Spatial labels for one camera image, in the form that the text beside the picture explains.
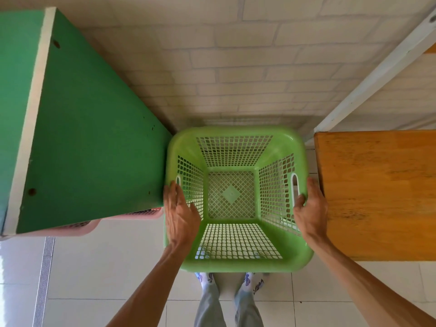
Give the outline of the person's left forearm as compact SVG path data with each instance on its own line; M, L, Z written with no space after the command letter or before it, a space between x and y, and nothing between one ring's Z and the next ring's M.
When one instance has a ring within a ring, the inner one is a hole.
M188 242L171 242L152 271L106 327L157 327L190 247Z

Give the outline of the pink plastic basket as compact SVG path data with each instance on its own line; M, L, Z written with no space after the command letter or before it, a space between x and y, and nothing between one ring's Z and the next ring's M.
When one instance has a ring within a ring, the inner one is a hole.
M90 221L83 221L80 223L63 225L60 227L48 228L39 231L33 231L18 235L2 235L1 229L3 227L3 219L6 217L7 208L0 206L0 241L12 237L78 237L89 234L92 232L102 220L153 220L158 219L164 214L164 208L152 208L143 211L131 212L128 214L121 214L107 218L101 218Z

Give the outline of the metal floor drain grate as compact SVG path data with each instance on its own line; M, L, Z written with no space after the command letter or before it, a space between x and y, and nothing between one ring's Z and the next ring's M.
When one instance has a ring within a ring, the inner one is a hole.
M55 237L45 238L32 327L43 327L55 240Z

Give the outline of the white metal frame bar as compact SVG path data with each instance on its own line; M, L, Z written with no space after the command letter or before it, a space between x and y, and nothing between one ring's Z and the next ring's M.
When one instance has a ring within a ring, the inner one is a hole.
M313 145L318 132L329 132L436 43L436 5L432 12L314 129L304 136Z

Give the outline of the orange wooden table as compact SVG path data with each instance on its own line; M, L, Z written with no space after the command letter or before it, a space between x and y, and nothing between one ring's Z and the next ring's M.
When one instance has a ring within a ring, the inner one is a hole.
M436 130L319 132L328 236L356 261L436 261Z

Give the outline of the green wooden cabinet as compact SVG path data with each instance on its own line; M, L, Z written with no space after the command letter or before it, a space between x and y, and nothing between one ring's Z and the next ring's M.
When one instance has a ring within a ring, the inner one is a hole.
M0 241L161 207L171 137L57 8L0 12Z

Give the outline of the person's left leg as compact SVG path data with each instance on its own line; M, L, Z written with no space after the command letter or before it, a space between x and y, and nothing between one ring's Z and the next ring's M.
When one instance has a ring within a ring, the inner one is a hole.
M219 290L216 286L203 289L193 326L227 327L219 301Z

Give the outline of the white patterned sock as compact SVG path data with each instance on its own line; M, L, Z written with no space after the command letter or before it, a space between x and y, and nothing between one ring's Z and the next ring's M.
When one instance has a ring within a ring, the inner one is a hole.
M214 274L211 272L195 272L196 278L199 280L203 293L215 292L219 295L219 289L215 282Z
M247 272L238 293L250 293L254 296L264 286L269 276L270 273L267 272Z

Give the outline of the person's leg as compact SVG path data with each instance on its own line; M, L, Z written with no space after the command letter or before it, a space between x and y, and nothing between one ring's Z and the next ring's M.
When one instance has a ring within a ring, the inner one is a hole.
M216 286L203 289L193 326L227 327L219 301L219 290Z
M254 301L253 292L240 289L235 295L234 303L236 307L235 324L237 327L264 327Z

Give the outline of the person's right forearm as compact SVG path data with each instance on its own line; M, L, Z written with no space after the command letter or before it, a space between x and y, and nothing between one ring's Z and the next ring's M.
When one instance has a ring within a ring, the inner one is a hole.
M347 257L325 235L305 241L346 289L370 327L436 327L436 319Z

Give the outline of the person's right leg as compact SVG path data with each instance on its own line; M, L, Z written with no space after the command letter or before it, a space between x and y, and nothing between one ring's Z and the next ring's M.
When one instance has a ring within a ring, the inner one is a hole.
M236 307L235 324L237 327L264 327L254 301L253 292L240 289L235 295L234 303Z

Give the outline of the person's right hand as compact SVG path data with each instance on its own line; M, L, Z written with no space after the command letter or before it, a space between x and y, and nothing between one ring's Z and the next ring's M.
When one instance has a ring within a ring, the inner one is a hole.
M317 251L318 247L328 240L328 204L318 182L311 177L307 179L307 195L305 197L305 212L301 216L294 216L294 219L308 246L313 251Z

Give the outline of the green plastic laundry basket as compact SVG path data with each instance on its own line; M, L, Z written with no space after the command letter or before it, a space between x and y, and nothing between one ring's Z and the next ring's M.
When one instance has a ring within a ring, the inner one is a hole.
M284 126L204 126L177 133L166 159L201 224L181 268L210 273L290 273L313 250L293 217L307 197L308 163L300 135Z

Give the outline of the person's left hand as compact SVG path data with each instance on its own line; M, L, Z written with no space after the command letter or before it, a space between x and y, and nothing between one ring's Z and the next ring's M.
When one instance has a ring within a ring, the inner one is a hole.
M176 181L164 186L166 235L169 245L186 257L191 250L199 229L191 225L191 213L184 193Z

